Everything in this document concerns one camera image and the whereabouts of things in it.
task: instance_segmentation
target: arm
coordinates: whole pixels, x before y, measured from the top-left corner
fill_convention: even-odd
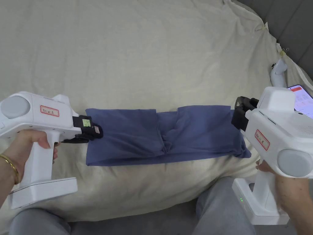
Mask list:
[[[257,169],[275,174],[276,200],[290,217],[298,235],[313,234],[313,202],[309,191],[309,179],[287,178],[276,174],[263,161]]]
[[[4,151],[3,155],[7,156],[14,167],[18,170],[20,179],[16,179],[13,168],[3,159],[0,158],[0,207],[2,207],[5,199],[11,192],[14,182],[21,181],[24,175],[25,163],[29,157],[33,143],[49,149],[47,134],[43,131],[23,130],[20,131],[12,144]],[[57,158],[57,149],[54,148],[53,158]]]

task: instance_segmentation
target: gripper handle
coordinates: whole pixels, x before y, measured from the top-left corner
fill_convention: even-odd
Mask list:
[[[254,183],[253,195],[263,208],[269,211],[277,211],[275,175],[259,170]]]
[[[33,143],[20,187],[51,180],[54,143],[59,142],[60,133],[55,130],[42,131],[47,133],[50,149],[40,147],[37,142]]]

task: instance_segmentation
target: red label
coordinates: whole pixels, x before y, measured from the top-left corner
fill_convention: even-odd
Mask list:
[[[293,92],[295,92],[295,91],[300,91],[300,90],[302,90],[302,88],[301,87],[296,87],[296,88],[293,88],[293,89],[290,89],[291,91],[293,91]]]
[[[267,140],[267,138],[265,138],[265,136],[259,130],[256,130],[254,136],[265,150],[269,149],[269,145],[270,145],[269,141]]]
[[[57,109],[49,108],[49,107],[46,107],[46,106],[43,106],[43,105],[40,106],[40,112],[43,113],[43,114],[48,114],[48,115],[52,115],[52,116],[55,116],[55,117],[59,117],[60,116],[59,111]]]

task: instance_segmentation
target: green label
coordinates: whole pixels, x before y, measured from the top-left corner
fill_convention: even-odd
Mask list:
[[[84,127],[91,127],[91,125],[90,125],[90,120],[88,120],[88,119],[83,119],[83,125],[84,125]]]

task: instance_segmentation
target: blue fabric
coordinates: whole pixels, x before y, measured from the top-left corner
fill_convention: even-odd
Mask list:
[[[243,136],[232,124],[230,106],[155,109],[87,109],[104,136],[90,141],[88,166],[159,164],[234,155],[249,158]]]

